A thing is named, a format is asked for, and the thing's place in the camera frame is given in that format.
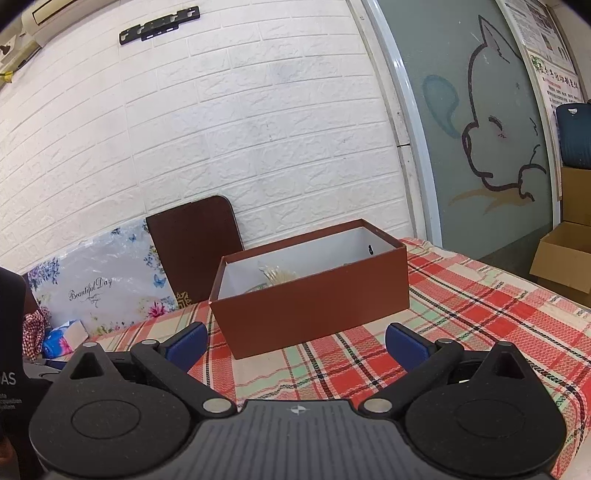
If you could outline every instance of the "wall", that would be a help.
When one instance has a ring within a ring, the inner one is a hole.
[[[26,270],[211,194],[230,199],[247,247],[359,217],[413,234],[392,122],[344,0],[203,0],[201,19],[119,46],[121,30],[192,4],[172,3],[101,10],[0,91],[2,266]]]
[[[574,10],[559,0],[546,0],[568,41],[579,77],[583,83],[587,101],[591,98],[591,27]]]

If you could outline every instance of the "glass door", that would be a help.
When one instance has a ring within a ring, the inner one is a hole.
[[[552,228],[525,64],[495,0],[378,0],[427,140],[443,247],[527,276]]]

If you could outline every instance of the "metal bracket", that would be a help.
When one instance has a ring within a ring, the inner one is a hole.
[[[177,30],[181,23],[197,20],[199,17],[201,17],[199,7],[185,8],[184,10],[179,10],[175,14],[157,18],[144,25],[136,25],[127,30],[123,30],[123,32],[119,34],[119,43],[125,45],[138,38],[141,38],[142,41],[149,40],[150,38],[157,37],[163,33]]]

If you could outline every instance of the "red plaid tablecloth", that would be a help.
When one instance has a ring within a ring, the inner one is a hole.
[[[365,326],[235,360],[202,303],[99,341],[105,349],[122,350],[148,336],[167,338],[190,322],[201,321],[210,333],[210,345],[190,373],[241,406],[247,398],[350,398],[357,405],[404,375],[384,348],[385,329],[391,322],[401,322],[430,340],[455,338],[471,350],[487,350],[505,339],[531,362],[566,419],[567,442],[553,472],[560,476],[590,424],[590,314],[497,268],[428,242],[404,242],[410,309]]]

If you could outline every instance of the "yellow object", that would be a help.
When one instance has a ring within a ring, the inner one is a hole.
[[[0,80],[6,83],[12,83],[12,75],[14,72],[0,73]]]

